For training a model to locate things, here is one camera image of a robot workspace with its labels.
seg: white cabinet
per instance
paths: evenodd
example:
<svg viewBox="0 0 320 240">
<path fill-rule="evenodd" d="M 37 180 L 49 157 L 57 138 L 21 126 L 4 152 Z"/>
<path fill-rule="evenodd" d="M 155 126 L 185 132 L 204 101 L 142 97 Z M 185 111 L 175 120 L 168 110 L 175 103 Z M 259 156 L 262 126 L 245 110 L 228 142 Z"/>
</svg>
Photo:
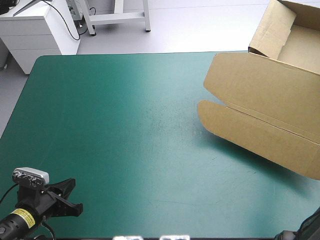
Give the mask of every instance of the white cabinet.
<svg viewBox="0 0 320 240">
<path fill-rule="evenodd" d="M 13 16 L 29 2 L 20 0 L 16 7 L 0 15 L 0 38 L 25 74 L 31 72 L 38 57 L 75 55 L 80 43 L 70 36 L 60 15 L 44 2 Z M 72 35 L 78 38 L 66 1 L 53 0 L 50 3 L 62 14 Z"/>
</svg>

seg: white stand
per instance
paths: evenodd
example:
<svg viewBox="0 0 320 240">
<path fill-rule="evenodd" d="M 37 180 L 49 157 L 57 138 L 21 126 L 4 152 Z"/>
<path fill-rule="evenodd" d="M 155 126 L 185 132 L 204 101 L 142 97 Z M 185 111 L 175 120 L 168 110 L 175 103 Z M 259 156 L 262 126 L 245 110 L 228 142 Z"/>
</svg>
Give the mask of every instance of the white stand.
<svg viewBox="0 0 320 240">
<path fill-rule="evenodd" d="M 114 0 L 113 14 L 91 15 L 87 0 L 80 0 L 83 16 L 91 36 L 96 35 L 95 25 L 120 24 L 126 22 L 145 22 L 145 31 L 150 32 L 148 0 L 142 0 L 143 12 L 124 13 L 124 0 Z"/>
</svg>

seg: metal bracket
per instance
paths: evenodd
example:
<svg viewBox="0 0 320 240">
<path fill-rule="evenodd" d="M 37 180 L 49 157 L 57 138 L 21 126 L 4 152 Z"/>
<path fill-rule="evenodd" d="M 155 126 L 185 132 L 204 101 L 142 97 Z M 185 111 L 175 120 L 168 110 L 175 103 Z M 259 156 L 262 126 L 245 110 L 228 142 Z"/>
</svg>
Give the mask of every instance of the metal bracket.
<svg viewBox="0 0 320 240">
<path fill-rule="evenodd" d="M 142 236 L 114 236 L 112 240 L 144 240 Z"/>
<path fill-rule="evenodd" d="M 189 235 L 163 235 L 159 240 L 190 240 Z"/>
</svg>

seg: cardboard box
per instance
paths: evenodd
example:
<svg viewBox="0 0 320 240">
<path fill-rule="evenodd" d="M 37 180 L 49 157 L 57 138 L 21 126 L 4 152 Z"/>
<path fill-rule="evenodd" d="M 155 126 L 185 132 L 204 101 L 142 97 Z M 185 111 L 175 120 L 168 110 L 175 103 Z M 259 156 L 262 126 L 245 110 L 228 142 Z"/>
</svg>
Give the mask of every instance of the cardboard box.
<svg viewBox="0 0 320 240">
<path fill-rule="evenodd" d="M 271 0 L 248 52 L 217 54 L 202 100 L 210 132 L 320 180 L 320 8 Z"/>
</svg>

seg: box flap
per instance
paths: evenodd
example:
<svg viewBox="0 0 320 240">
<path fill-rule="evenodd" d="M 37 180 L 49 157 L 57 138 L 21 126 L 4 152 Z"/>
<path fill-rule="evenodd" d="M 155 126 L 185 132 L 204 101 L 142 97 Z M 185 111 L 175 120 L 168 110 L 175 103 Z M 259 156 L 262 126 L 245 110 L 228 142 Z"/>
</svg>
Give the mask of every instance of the box flap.
<svg viewBox="0 0 320 240">
<path fill-rule="evenodd" d="M 277 0 L 270 0 L 251 40 L 249 51 L 258 51 L 264 56 L 277 59 L 295 18 L 295 12 Z"/>
<path fill-rule="evenodd" d="M 296 173 L 320 180 L 319 144 L 207 100 L 198 104 L 198 115 L 213 134 Z"/>
<path fill-rule="evenodd" d="M 217 54 L 204 86 L 229 108 L 320 143 L 320 75 L 248 52 Z"/>
<path fill-rule="evenodd" d="M 293 24 L 320 31 L 320 8 L 291 1 L 279 0 L 279 2 L 296 13 Z"/>
</svg>

